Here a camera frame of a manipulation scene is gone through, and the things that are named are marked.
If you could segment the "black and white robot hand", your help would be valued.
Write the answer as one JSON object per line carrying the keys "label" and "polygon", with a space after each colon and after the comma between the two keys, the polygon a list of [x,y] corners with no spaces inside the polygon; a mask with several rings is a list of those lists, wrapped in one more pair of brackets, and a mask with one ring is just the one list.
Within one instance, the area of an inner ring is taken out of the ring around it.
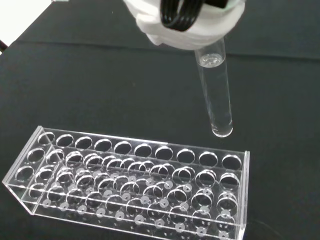
{"label": "black and white robot hand", "polygon": [[225,8],[209,4],[199,11],[195,23],[186,31],[165,27],[161,21],[159,0],[125,0],[142,33],[156,46],[167,45],[181,50],[198,50],[209,46],[228,34],[244,13],[244,0],[229,0]]}

